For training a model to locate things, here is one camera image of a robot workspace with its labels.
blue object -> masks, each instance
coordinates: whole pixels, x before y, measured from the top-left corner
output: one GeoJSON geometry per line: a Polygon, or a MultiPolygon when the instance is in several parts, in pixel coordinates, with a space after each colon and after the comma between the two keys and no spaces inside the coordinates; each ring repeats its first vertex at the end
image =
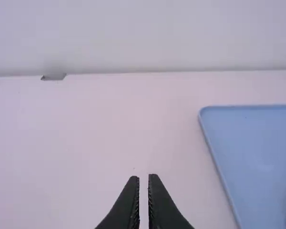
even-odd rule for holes
{"type": "Polygon", "coordinates": [[[210,106],[206,141],[242,229],[286,229],[286,105],[210,106]]]}

white surface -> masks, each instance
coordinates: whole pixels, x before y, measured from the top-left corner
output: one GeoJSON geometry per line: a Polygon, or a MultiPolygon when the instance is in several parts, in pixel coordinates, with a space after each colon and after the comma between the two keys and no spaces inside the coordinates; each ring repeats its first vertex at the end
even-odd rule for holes
{"type": "Polygon", "coordinates": [[[286,71],[0,78],[0,229],[92,229],[131,175],[146,229],[149,173],[196,229],[235,229],[198,111],[272,103],[286,71]]]}
{"type": "Polygon", "coordinates": [[[0,74],[286,68],[286,0],[0,0],[0,74]]]}

white wall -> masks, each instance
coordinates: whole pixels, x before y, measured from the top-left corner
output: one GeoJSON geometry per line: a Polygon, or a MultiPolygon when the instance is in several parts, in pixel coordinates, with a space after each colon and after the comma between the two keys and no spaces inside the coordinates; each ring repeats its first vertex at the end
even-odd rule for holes
{"type": "Polygon", "coordinates": [[[286,68],[286,0],[0,0],[0,74],[286,68]]]}

white table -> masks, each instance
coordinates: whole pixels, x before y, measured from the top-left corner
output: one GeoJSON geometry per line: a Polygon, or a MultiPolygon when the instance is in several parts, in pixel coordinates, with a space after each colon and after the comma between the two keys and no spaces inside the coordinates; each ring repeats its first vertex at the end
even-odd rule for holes
{"type": "Polygon", "coordinates": [[[131,175],[157,173],[196,229],[235,229],[197,121],[213,104],[286,104],[286,71],[0,78],[0,229],[92,229],[131,175]]]}

